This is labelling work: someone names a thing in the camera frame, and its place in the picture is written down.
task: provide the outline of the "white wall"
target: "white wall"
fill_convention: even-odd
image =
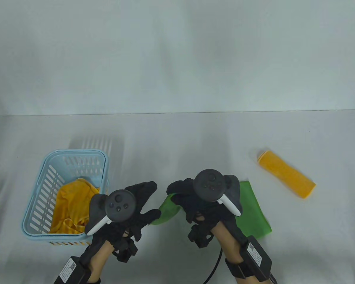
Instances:
[[[355,109],[355,0],[0,0],[0,115]]]

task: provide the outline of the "yellow fabric in basket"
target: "yellow fabric in basket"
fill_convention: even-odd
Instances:
[[[89,220],[89,203],[99,188],[83,178],[63,185],[57,194],[50,234],[80,234]]]

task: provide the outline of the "black glove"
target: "black glove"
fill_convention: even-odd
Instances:
[[[180,205],[186,212],[185,218],[189,223],[195,222],[211,230],[219,221],[234,221],[235,216],[218,202],[202,200],[193,189],[193,179],[175,181],[167,187],[167,194],[174,193],[171,197],[173,203]]]
[[[141,214],[142,207],[157,189],[157,184],[155,182],[149,181],[148,183],[140,183],[128,186],[125,189],[135,196],[137,202],[137,207],[135,208],[133,216],[121,223],[112,222],[110,224],[105,224],[94,234],[94,236],[96,235],[105,238],[113,245],[122,238],[124,233],[128,235],[128,238],[134,236],[134,239],[138,242],[142,237],[141,229],[155,219],[158,219],[161,214],[158,209],[152,209]]]
[[[125,189],[130,191],[136,199],[137,207],[134,214],[124,222],[105,224],[93,234],[91,245],[80,257],[83,264],[89,263],[91,257],[98,252],[106,240],[116,250],[126,251],[133,244],[130,237],[134,236],[134,239],[138,242],[142,237],[141,229],[160,217],[161,212],[158,209],[152,209],[141,214],[142,207],[157,189],[155,182],[149,181],[148,183],[135,184]]]

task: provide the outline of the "wrist mount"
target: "wrist mount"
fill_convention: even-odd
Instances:
[[[268,280],[271,276],[272,261],[256,238],[252,235],[246,237],[234,221],[223,221],[223,223],[230,234],[240,244],[239,253],[243,258],[241,264],[232,264],[227,259],[225,260],[231,274],[241,279],[255,276],[259,282]],[[193,225],[188,238],[191,242],[195,242],[199,248],[206,247],[214,237],[210,232],[213,227],[212,224],[205,222]]]
[[[64,268],[60,272],[54,284],[85,284],[91,276],[91,270],[88,265],[92,257],[103,246],[105,239],[90,244],[80,256],[71,256]],[[117,249],[113,251],[113,255],[118,261],[128,262],[131,256],[134,256],[138,249],[131,238],[121,238],[114,244]]]

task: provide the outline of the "black cable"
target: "black cable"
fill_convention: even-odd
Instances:
[[[277,281],[276,281],[275,277],[272,275],[272,273],[270,274],[270,280],[271,280],[272,284],[277,284]]]
[[[208,278],[205,280],[205,282],[202,283],[202,284],[207,284],[207,283],[209,282],[209,280],[212,278],[214,272],[216,272],[216,269],[217,269],[218,264],[220,263],[221,257],[222,257],[222,249],[220,250],[220,255],[218,256],[216,265],[214,265],[214,268],[213,268],[213,270],[211,271],[209,277],[208,277]]]

